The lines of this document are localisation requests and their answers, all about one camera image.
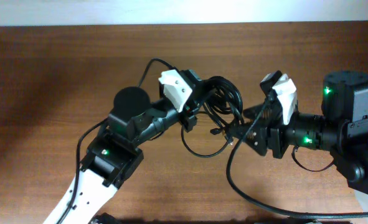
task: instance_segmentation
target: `robotic arm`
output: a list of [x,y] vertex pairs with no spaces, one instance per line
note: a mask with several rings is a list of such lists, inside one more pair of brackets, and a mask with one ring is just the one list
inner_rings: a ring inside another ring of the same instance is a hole
[[[159,78],[160,100],[154,103],[140,87],[124,88],[116,94],[107,119],[91,129],[100,126],[97,137],[80,162],[81,167],[77,165],[76,178],[44,223],[88,223],[143,160],[138,146],[160,137],[175,123],[181,124],[182,131],[191,131],[199,112],[208,114],[218,126],[210,130],[212,134],[224,133],[227,143],[220,151],[233,138],[239,139],[230,156],[227,177],[234,190],[249,202],[299,218],[368,217],[368,213],[286,213],[290,211],[265,205],[245,195],[230,179],[230,162],[242,141],[261,156],[271,149],[273,157],[278,159],[291,144],[330,151],[349,187],[368,194],[366,74],[339,72],[328,75],[324,80],[324,116],[319,116],[298,111],[296,87],[280,71],[267,75],[260,84],[266,95],[265,103],[243,110],[242,97],[228,80],[222,77],[201,80],[192,70],[169,68]],[[219,114],[233,114],[234,119],[226,122]]]

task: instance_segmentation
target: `wood grain surface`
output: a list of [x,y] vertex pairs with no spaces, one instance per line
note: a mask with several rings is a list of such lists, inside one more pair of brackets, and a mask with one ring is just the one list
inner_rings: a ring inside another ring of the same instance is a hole
[[[0,223],[45,220],[73,179],[78,138],[105,118],[120,89],[137,84],[151,57],[194,69],[201,78],[224,76],[240,90],[245,108],[262,102],[260,80],[281,70],[298,88],[300,110],[320,114],[327,73],[368,73],[368,22],[0,27]],[[152,100],[162,70],[155,64],[145,79]],[[224,141],[209,133],[213,127],[200,115],[188,144],[215,151]],[[232,147],[211,159],[194,157],[179,128],[140,146],[144,161],[100,212],[147,221],[278,217],[230,188],[225,166]],[[298,160],[318,169],[331,156],[303,149]],[[270,152],[260,157],[243,145],[232,173],[243,191],[280,208],[361,211],[335,168],[306,172],[289,153],[282,160]]]

